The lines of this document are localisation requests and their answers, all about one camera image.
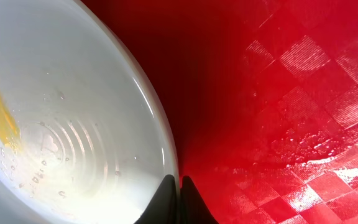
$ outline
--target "red tablecloth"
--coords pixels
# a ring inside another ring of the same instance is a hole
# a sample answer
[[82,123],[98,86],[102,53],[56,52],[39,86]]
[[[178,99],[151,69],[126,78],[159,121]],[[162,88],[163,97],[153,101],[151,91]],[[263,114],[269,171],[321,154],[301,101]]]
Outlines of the red tablecloth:
[[358,0],[84,0],[220,223],[358,223]]

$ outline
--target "glossy red surface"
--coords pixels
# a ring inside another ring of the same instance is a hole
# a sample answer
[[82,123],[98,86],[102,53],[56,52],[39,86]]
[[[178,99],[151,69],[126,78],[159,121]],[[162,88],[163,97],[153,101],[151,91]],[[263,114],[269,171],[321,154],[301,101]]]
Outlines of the glossy red surface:
[[358,223],[358,1],[84,0],[220,223]]

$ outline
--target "red checkered tablecloth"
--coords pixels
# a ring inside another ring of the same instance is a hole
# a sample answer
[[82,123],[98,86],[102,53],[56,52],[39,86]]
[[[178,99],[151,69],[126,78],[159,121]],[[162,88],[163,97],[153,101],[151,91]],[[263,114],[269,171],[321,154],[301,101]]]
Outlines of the red checkered tablecloth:
[[358,223],[358,1],[84,0],[220,223]]

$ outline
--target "white plate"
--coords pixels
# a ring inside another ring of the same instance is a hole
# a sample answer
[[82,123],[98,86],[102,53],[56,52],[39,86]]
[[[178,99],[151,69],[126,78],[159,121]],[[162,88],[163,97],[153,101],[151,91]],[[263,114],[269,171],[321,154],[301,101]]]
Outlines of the white plate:
[[0,141],[0,223],[133,223],[178,177],[141,74],[82,3],[0,0],[0,92],[25,146]]

